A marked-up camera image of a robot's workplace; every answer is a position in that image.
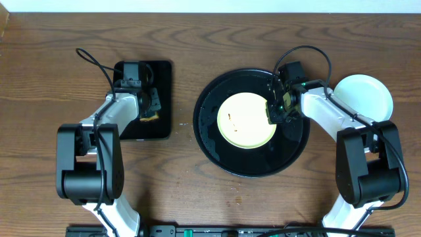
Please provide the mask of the green yellow sponge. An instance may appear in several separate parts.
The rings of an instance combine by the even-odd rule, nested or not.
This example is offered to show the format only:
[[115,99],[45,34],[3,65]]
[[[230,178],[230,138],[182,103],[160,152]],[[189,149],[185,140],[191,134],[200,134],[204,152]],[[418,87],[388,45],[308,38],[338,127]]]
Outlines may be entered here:
[[140,122],[151,122],[154,120],[159,119],[159,114],[157,112],[153,112],[150,115],[147,115],[146,117],[141,117],[139,119]]

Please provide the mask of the yellow plate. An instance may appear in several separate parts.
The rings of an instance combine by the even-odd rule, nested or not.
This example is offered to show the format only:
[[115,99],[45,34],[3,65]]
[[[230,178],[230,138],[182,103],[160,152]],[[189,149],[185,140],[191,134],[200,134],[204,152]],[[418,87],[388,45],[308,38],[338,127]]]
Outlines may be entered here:
[[266,102],[262,96],[249,92],[227,98],[216,119],[223,138],[241,149],[254,149],[269,142],[276,125],[269,123]]

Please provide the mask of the light blue plate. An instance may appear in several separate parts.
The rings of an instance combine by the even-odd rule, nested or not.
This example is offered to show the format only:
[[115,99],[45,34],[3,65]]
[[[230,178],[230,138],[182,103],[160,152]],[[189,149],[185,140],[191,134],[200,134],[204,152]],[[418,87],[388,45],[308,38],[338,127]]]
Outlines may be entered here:
[[359,114],[381,122],[393,113],[393,98],[387,87],[378,79],[354,74],[342,79],[334,94]]

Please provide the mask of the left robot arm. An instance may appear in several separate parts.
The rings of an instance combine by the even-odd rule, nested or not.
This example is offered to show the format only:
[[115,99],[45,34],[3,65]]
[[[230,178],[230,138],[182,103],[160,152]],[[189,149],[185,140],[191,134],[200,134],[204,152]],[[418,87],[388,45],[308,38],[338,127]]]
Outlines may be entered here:
[[104,236],[148,235],[141,215],[122,193],[120,135],[132,121],[160,106],[156,88],[118,88],[88,118],[57,131],[57,193],[95,215]]

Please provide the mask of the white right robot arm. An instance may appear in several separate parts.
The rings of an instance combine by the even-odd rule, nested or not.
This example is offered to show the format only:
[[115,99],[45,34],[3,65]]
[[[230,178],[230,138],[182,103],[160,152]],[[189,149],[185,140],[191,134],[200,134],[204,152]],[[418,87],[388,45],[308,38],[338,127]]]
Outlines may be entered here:
[[355,236],[375,211],[401,207],[409,195],[397,127],[356,112],[327,83],[272,79],[267,111],[273,124],[304,117],[319,124],[336,142],[335,181],[339,196],[322,219],[331,236]]

